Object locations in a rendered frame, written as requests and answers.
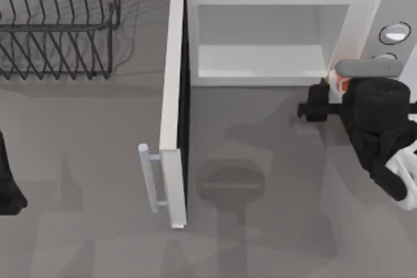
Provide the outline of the pale microwave door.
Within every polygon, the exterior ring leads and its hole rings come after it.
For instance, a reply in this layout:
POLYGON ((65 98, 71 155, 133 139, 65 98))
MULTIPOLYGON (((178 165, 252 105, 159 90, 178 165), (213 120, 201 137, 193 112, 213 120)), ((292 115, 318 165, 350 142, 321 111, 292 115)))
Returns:
POLYGON ((187 224, 189 125, 187 0, 170 0, 159 151, 172 229, 187 224))

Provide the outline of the pale grey rounded box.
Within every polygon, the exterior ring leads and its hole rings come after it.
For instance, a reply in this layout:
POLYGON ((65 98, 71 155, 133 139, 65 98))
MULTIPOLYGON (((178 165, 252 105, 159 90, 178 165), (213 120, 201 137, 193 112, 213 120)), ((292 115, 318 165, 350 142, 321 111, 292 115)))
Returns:
POLYGON ((403 63, 397 59, 341 60, 335 71, 342 77, 398 77, 403 63))

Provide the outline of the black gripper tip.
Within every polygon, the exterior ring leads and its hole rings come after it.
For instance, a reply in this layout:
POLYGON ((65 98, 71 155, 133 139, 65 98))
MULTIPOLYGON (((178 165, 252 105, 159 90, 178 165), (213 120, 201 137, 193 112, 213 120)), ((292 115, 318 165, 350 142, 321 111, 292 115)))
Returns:
POLYGON ((8 162, 3 133, 0 131, 0 216, 18 215, 28 205, 8 162))

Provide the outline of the orange and white bottle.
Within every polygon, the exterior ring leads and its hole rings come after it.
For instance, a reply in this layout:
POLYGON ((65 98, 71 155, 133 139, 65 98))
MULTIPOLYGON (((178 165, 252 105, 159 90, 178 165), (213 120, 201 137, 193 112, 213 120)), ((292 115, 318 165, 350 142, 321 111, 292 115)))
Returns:
POLYGON ((349 88, 349 77, 340 76, 335 70, 329 71, 326 82, 329 86, 329 99, 331 103, 341 103, 343 95, 349 88))

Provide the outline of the pale microwave oven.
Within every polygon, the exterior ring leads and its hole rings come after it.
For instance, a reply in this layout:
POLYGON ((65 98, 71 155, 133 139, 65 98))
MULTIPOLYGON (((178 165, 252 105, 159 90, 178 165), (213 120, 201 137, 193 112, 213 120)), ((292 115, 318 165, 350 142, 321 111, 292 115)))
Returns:
POLYGON ((417 63, 417 0, 187 0, 196 87, 308 86, 344 59, 395 53, 417 63), (411 35, 386 46, 379 32, 411 35))

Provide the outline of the large round microwave knob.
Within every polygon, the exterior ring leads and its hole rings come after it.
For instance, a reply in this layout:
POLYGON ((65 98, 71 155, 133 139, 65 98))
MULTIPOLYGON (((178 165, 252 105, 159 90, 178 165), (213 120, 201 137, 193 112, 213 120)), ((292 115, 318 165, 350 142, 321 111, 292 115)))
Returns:
POLYGON ((393 46, 404 42, 411 32, 411 26, 404 21, 386 25, 379 32, 379 42, 386 46, 393 46))

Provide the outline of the small round microwave knob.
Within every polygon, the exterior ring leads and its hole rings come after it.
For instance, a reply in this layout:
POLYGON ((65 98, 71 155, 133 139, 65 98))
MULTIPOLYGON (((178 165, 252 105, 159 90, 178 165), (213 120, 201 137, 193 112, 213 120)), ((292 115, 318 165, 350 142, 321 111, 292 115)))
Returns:
POLYGON ((378 63, 391 63, 397 62, 399 59, 395 53, 387 52, 381 55, 374 55, 371 60, 378 63))

